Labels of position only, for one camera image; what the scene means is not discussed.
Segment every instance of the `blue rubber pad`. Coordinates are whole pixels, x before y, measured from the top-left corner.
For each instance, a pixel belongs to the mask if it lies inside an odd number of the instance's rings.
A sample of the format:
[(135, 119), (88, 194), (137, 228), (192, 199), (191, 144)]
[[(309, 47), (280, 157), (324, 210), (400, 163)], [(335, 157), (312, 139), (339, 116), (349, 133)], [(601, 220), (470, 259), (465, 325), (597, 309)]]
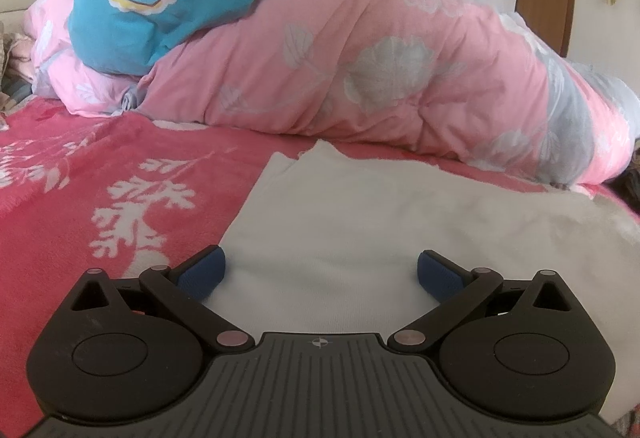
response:
[(464, 289), (462, 278), (426, 252), (418, 258), (418, 281), (439, 303)]
[(192, 299), (204, 301), (225, 277), (225, 253), (217, 248), (178, 278), (178, 288)]

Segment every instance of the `pink pillow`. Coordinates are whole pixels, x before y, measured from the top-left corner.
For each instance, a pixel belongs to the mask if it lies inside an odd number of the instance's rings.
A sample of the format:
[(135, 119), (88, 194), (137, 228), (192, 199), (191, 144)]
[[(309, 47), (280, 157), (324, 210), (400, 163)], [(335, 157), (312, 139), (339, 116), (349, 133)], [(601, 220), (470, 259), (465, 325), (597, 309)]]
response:
[(33, 93), (59, 98), (70, 113), (111, 116), (136, 106), (138, 79), (105, 75), (82, 64), (66, 29), (74, 0), (38, 0), (24, 15), (31, 49)]
[(11, 46), (11, 54), (9, 56), (9, 68), (28, 82), (33, 82), (34, 69), (33, 63), (31, 63), (33, 44), (31, 37), (20, 37)]

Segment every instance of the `white cloth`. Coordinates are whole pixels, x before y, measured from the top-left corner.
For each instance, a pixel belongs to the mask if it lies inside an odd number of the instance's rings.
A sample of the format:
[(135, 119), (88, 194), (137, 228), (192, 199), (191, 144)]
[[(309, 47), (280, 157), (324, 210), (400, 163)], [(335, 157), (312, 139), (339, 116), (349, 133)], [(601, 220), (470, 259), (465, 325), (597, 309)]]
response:
[(436, 306), (417, 282), (431, 248), (505, 278), (557, 270), (598, 325), (617, 374), (602, 416), (640, 401), (640, 229), (604, 198), (515, 193), (413, 161), (350, 160), (319, 142), (274, 154), (221, 246), (227, 276), (206, 304), (265, 331), (379, 332)]

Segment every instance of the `metal rivet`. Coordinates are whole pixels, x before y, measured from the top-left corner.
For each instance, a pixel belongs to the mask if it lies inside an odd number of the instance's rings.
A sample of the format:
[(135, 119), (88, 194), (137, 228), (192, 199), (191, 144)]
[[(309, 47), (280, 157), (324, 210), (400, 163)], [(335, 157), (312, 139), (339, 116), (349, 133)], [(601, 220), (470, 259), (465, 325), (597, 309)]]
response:
[(424, 333), (417, 330), (402, 330), (394, 335), (394, 340), (403, 346), (419, 346), (426, 337)]
[(216, 339), (218, 344), (225, 348), (237, 348), (238, 346), (244, 346), (249, 341), (249, 335), (237, 330), (228, 330), (220, 333)]

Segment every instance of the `bed sheet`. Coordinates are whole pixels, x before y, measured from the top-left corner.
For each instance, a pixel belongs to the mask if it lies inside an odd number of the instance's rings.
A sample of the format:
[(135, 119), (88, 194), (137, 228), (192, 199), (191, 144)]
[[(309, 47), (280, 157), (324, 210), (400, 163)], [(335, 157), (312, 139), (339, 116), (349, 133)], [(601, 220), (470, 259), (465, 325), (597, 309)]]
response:
[[(274, 152), (314, 141), (231, 128), (68, 114), (36, 98), (0, 132), (0, 430), (41, 413), (24, 365), (53, 310), (87, 268), (120, 277), (175, 265), (217, 243)], [(419, 160), (522, 192), (540, 185), (391, 147), (337, 144), (351, 158)]]

